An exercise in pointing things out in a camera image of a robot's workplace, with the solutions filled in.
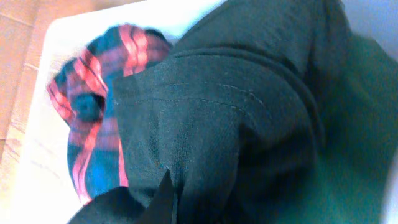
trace plaid fabric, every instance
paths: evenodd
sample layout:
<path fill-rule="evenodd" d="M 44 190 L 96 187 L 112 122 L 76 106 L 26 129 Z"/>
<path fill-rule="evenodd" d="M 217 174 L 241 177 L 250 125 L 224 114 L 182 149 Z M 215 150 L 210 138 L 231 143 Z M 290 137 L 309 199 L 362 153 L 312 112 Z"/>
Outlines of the plaid fabric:
<path fill-rule="evenodd" d="M 115 26 L 66 63 L 48 85 L 53 106 L 70 127 L 68 168 L 81 203 L 128 185 L 111 82 L 159 63 L 170 47 L 155 30 Z"/>

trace plaid shirt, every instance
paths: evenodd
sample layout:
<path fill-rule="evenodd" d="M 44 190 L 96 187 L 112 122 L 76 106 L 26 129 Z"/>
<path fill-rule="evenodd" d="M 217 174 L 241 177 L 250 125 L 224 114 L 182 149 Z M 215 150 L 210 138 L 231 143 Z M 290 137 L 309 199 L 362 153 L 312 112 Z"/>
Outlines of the plaid shirt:
<path fill-rule="evenodd" d="M 129 24 L 112 27 L 48 85 L 53 106 L 70 127 L 68 168 L 81 203 L 128 186 L 112 81 L 159 63 L 170 47 L 157 31 Z"/>

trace floor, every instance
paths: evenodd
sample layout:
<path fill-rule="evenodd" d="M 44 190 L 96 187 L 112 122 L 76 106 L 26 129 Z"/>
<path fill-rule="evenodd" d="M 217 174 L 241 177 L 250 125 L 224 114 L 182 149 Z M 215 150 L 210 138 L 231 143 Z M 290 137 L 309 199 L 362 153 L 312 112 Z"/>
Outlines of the floor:
<path fill-rule="evenodd" d="M 45 32 L 61 17 L 140 0 L 0 0 L 0 219 L 10 204 Z"/>

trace green fabric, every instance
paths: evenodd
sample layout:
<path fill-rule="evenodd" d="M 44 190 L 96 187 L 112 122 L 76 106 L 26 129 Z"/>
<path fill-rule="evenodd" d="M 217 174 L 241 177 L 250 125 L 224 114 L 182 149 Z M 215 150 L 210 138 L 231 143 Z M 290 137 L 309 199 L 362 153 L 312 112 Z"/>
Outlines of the green fabric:
<path fill-rule="evenodd" d="M 328 147 L 276 223 L 379 223 L 398 145 L 398 63 L 353 37 L 344 76 L 322 111 Z"/>

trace dark garment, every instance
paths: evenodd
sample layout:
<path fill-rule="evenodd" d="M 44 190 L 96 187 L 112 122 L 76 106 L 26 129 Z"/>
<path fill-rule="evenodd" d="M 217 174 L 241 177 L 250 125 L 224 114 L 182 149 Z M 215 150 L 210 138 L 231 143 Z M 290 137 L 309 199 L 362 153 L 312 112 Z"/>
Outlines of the dark garment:
<path fill-rule="evenodd" d="M 155 30 L 115 26 L 65 64 L 50 82 L 50 99 L 70 127 L 68 168 L 82 203 L 128 186 L 111 82 L 155 65 L 169 48 Z"/>
<path fill-rule="evenodd" d="M 172 223 L 272 223 L 324 147 L 317 104 L 349 39 L 337 0 L 229 0 L 163 62 L 116 79 L 128 197 L 148 207 L 169 170 Z M 73 221 L 128 223 L 108 209 Z"/>

